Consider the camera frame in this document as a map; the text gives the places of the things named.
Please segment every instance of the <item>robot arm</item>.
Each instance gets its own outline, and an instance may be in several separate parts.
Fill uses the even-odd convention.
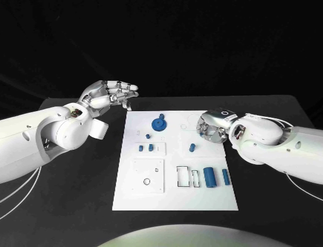
[[[252,114],[239,118],[224,109],[211,110],[197,121],[197,133],[214,143],[227,136],[245,161],[323,184],[323,130],[279,127],[271,120]]]
[[[131,110],[128,98],[136,86],[97,81],[86,87],[76,103],[0,120],[0,183],[15,179],[76,149],[92,136],[102,139],[108,125],[93,119],[110,105]]]

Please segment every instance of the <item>small blue part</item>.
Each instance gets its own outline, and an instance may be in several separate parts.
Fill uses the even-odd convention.
[[[222,169],[222,177],[224,179],[224,185],[229,185],[229,178],[227,178],[227,172],[226,172],[226,169]]]
[[[196,147],[196,145],[191,143],[190,146],[188,146],[188,151],[190,151],[190,152],[194,151],[194,147]]]
[[[211,167],[203,168],[203,174],[206,180],[206,187],[207,188],[216,187],[213,168]]]
[[[152,120],[151,127],[154,131],[162,131],[165,129],[164,115],[159,114],[158,118]]]

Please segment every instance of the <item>circular hole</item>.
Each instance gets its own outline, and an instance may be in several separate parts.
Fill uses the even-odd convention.
[[[301,142],[297,142],[294,147],[298,149],[301,147]]]
[[[22,138],[25,139],[25,141],[30,140],[30,135],[28,135],[28,133],[22,132],[22,133],[21,133],[21,136],[22,136]]]
[[[144,185],[149,184],[149,179],[144,179]]]

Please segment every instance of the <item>blue object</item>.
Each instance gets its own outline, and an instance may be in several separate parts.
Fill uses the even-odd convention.
[[[165,129],[164,115],[159,114],[158,118],[152,120],[151,127],[154,131],[162,131]]]
[[[226,169],[222,169],[222,177],[224,179],[224,184],[229,185],[229,178],[227,178],[227,172],[226,172]]]
[[[190,151],[190,152],[194,151],[194,147],[196,147],[196,145],[191,143],[190,146],[188,146],[188,151]]]
[[[213,168],[211,167],[203,168],[203,174],[206,180],[206,187],[207,188],[216,187]]]

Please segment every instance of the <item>white board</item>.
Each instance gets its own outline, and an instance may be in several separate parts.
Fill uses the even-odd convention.
[[[237,210],[232,182],[226,186],[222,178],[222,169],[227,169],[222,144],[204,141],[194,131],[203,112],[126,112],[112,210]],[[151,129],[151,122],[159,113],[164,114],[167,127],[157,132]],[[139,143],[144,154],[138,152]],[[164,150],[158,154],[148,154],[148,144],[155,143],[164,143]],[[196,145],[193,152],[188,152],[190,143]],[[147,163],[151,164],[152,159],[162,160],[162,192],[142,192],[141,186],[141,192],[134,193],[134,181],[139,183],[144,175],[134,178],[136,175],[132,173],[131,163],[134,160],[148,160]],[[177,187],[177,166],[187,166],[188,187]],[[204,167],[213,168],[214,188],[206,188]],[[191,170],[197,170],[198,188],[193,187]]]

